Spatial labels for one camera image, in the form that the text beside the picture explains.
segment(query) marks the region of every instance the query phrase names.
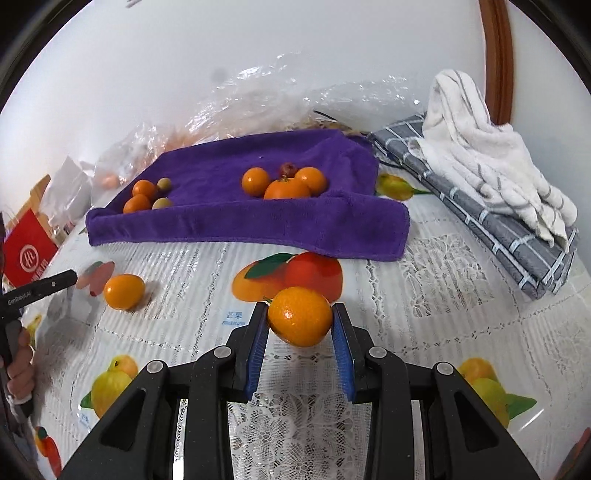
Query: green fruit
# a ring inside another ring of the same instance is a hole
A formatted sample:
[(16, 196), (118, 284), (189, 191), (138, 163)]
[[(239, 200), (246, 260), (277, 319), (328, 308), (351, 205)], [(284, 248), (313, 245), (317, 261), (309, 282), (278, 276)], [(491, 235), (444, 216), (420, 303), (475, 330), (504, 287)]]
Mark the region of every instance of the green fruit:
[(172, 207), (173, 203), (168, 200), (167, 198), (161, 198), (154, 202), (152, 205), (152, 210), (158, 210), (159, 208), (167, 208)]
[(156, 186), (158, 187), (158, 190), (160, 190), (163, 193), (166, 193), (166, 192), (169, 192), (170, 190), (172, 190), (173, 182), (171, 182), (170, 179), (164, 177), (163, 179), (160, 179), (158, 181)]
[(472, 382), (472, 388), (501, 424), (507, 428), (509, 426), (509, 411), (507, 409), (507, 393), (503, 386), (490, 378), (478, 378)]

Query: red paper bag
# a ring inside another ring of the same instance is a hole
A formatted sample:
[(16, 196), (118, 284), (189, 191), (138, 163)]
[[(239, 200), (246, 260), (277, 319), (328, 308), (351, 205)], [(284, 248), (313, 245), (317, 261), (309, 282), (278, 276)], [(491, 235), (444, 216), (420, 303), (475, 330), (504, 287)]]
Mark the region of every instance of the red paper bag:
[(57, 253), (32, 210), (19, 220), (4, 242), (4, 274), (15, 287), (38, 280)]

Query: purple towel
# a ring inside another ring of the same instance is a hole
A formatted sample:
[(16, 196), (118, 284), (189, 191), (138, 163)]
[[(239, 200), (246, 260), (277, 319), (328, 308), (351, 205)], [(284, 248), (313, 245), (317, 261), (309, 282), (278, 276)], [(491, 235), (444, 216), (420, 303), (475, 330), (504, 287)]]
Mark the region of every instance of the purple towel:
[[(262, 200), (241, 178), (262, 167), (272, 178), (284, 162), (319, 168), (329, 189), (317, 198)], [(291, 245), (338, 258), (398, 260), (409, 218), (399, 202), (374, 196), (378, 162), (362, 139), (339, 131), (251, 135), (163, 154), (137, 180), (168, 177), (173, 207), (123, 215), (128, 185), (86, 218), (91, 245), (110, 242), (254, 242)]]

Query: white towel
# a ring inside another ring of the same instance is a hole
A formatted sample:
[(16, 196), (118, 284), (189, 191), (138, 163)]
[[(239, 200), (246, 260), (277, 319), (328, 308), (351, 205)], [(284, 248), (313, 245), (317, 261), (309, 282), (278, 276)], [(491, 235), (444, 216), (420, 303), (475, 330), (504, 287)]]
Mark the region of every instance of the white towel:
[(521, 218), (568, 252), (565, 226), (576, 220), (577, 207), (548, 183), (511, 125), (491, 122), (469, 75), (444, 70), (435, 77), (423, 135), (409, 142), (412, 155), (489, 211)]

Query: folded cloth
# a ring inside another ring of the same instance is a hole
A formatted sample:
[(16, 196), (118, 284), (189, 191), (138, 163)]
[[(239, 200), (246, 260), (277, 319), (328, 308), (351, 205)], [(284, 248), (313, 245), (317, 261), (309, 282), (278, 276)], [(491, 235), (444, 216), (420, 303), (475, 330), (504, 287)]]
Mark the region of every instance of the folded cloth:
[(537, 236), (568, 252), (567, 226), (577, 208), (531, 161), (520, 134), (496, 126), (469, 75), (444, 70), (435, 77), (423, 125), (410, 153), (489, 211), (521, 218)]
[(525, 294), (540, 299), (558, 292), (566, 282), (579, 241), (578, 230), (566, 228), (569, 251), (538, 238), (520, 219), (492, 213), (449, 180), (436, 174), (408, 151), (408, 143), (423, 134), (422, 115), (397, 122), (371, 135), (378, 157), (401, 167), (438, 195), (466, 226), (489, 248)]
[[(329, 189), (316, 198), (253, 199), (241, 188), (251, 167), (277, 177), (292, 162), (319, 168)], [(370, 144), (334, 130), (251, 135), (163, 154), (139, 179), (171, 179), (173, 207), (123, 215), (128, 185), (104, 209), (91, 210), (91, 245), (109, 242), (254, 242), (291, 245), (339, 258), (402, 257), (408, 210), (374, 196), (378, 161)]]

